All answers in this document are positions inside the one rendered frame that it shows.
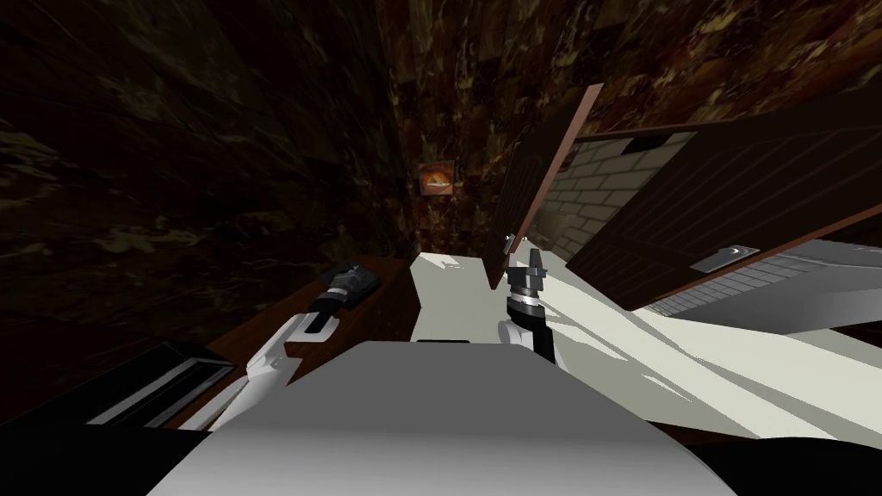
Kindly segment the wide dark brown door leaf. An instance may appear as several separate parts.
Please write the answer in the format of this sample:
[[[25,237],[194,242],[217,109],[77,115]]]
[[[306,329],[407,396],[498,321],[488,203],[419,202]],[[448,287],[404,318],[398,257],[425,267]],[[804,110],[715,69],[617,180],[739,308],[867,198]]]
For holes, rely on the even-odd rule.
[[[698,131],[567,268],[626,310],[882,213],[882,85]],[[759,252],[706,274],[721,248]]]

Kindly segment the narrow brown door leaf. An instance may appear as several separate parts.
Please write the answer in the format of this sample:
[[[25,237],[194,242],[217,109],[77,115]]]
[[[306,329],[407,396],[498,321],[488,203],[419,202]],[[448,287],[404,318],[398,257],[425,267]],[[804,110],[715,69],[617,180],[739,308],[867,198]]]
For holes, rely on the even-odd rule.
[[[509,267],[512,253],[503,254],[505,236],[516,234],[518,245],[525,236],[602,87],[602,83],[586,87],[513,148],[481,254],[491,289],[498,287]]]

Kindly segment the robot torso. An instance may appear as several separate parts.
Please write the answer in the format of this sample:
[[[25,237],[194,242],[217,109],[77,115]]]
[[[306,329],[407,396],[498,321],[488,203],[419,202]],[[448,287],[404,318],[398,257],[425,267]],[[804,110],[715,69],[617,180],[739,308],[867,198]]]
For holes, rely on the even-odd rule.
[[[735,496],[516,344],[365,342],[227,421],[148,496]]]

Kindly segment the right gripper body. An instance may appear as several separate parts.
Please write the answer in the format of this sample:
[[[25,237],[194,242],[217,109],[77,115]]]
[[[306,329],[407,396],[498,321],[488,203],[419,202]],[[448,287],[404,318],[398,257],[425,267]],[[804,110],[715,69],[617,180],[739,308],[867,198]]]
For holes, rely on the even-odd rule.
[[[513,295],[537,298],[543,291],[547,270],[537,267],[510,267],[506,270],[507,282]]]

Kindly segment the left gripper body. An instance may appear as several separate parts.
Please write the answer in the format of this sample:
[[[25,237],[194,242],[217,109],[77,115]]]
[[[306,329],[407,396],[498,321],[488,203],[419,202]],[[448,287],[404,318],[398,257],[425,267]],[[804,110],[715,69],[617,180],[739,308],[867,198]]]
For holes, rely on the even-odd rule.
[[[341,298],[342,307],[358,307],[381,285],[381,279],[363,265],[343,263],[331,272],[329,293]]]

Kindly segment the orange picture on wall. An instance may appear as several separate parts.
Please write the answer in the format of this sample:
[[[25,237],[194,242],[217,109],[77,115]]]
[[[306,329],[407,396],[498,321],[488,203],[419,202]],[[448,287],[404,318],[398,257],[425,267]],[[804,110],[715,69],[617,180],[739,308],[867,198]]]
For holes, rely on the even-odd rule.
[[[452,195],[454,182],[455,163],[453,161],[438,161],[419,165],[420,195]]]

